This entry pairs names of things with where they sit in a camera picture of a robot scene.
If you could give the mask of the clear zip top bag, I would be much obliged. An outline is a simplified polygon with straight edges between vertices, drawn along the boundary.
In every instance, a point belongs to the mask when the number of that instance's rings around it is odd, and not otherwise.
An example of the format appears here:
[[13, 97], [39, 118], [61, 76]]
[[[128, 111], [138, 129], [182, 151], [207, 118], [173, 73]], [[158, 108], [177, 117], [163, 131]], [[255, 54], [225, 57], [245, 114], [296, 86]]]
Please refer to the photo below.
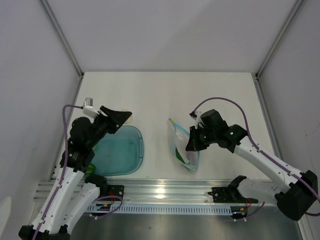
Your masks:
[[[186, 146], [190, 138], [190, 133], [182, 126], [177, 124], [172, 118], [167, 120], [167, 140], [168, 146], [171, 150], [173, 158], [183, 166], [191, 174], [195, 174], [199, 168], [200, 152], [197, 152], [196, 164], [191, 165], [186, 158]], [[178, 149], [181, 156], [185, 159], [187, 164], [182, 164], [175, 156], [175, 148]]]

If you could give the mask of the green chili pepper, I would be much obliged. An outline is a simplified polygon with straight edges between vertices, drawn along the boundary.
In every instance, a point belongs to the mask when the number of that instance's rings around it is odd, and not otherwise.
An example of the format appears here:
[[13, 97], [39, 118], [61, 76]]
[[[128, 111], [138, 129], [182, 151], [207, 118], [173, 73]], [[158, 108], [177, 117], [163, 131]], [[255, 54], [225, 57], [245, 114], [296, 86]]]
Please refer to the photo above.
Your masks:
[[177, 148], [175, 148], [175, 158], [180, 161], [182, 164], [187, 164], [187, 162], [185, 161], [185, 159], [181, 156], [179, 150]]

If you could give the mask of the purple eggplant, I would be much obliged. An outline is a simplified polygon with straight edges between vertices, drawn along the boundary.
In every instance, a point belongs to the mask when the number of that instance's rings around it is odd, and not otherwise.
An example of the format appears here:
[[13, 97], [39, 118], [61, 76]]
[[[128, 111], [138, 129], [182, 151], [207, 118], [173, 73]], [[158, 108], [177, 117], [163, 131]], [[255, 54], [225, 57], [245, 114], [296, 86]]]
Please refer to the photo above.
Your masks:
[[190, 165], [195, 165], [197, 163], [198, 154], [195, 151], [187, 151], [186, 158]]

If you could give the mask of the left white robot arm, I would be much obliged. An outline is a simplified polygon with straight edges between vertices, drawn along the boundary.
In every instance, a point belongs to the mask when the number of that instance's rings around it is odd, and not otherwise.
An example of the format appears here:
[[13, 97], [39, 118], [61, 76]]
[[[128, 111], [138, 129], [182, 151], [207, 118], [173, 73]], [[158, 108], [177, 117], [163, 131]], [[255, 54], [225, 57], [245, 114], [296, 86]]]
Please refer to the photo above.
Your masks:
[[93, 160], [94, 147], [107, 134], [115, 134], [132, 118], [130, 111], [101, 106], [81, 106], [83, 116], [64, 128], [65, 151], [57, 178], [39, 214], [18, 233], [22, 240], [68, 240], [78, 220], [94, 200], [108, 197], [107, 179], [94, 174], [85, 180], [80, 193], [72, 197]]

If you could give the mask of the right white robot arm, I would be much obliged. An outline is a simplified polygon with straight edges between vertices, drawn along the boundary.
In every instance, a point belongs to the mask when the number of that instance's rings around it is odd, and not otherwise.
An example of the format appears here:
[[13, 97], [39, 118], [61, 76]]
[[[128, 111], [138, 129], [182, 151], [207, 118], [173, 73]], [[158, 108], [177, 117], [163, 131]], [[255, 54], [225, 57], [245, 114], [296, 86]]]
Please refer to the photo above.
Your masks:
[[248, 130], [238, 124], [229, 126], [215, 109], [205, 113], [192, 111], [189, 115], [195, 124], [189, 128], [187, 152], [203, 151], [211, 144], [217, 144], [247, 160], [272, 181], [271, 184], [264, 184], [238, 176], [228, 189], [232, 201], [253, 198], [267, 202], [277, 206], [287, 218], [299, 221], [319, 200], [318, 177], [311, 170], [302, 172], [268, 154], [253, 141]]

